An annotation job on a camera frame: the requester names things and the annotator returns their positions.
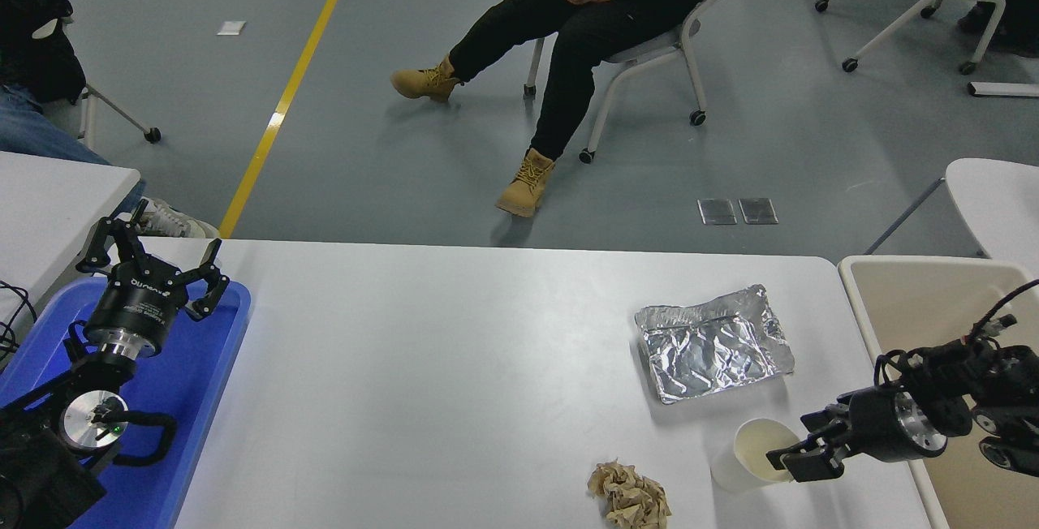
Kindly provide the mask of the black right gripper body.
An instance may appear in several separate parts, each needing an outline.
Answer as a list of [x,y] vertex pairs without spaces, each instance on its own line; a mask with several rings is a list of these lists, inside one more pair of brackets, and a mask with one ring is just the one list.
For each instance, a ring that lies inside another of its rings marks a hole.
[[880,462],[905,462],[914,458],[914,443],[902,429],[895,414],[895,393],[867,388],[847,400],[847,447]]

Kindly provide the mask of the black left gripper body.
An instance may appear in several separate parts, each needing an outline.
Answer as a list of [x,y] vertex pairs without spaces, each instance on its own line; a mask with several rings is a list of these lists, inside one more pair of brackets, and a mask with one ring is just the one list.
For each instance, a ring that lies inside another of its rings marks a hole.
[[125,260],[114,266],[99,303],[85,326],[85,336],[96,344],[108,333],[135,334],[146,347],[164,347],[175,318],[187,305],[187,287],[170,285],[179,268],[156,260],[146,269]]

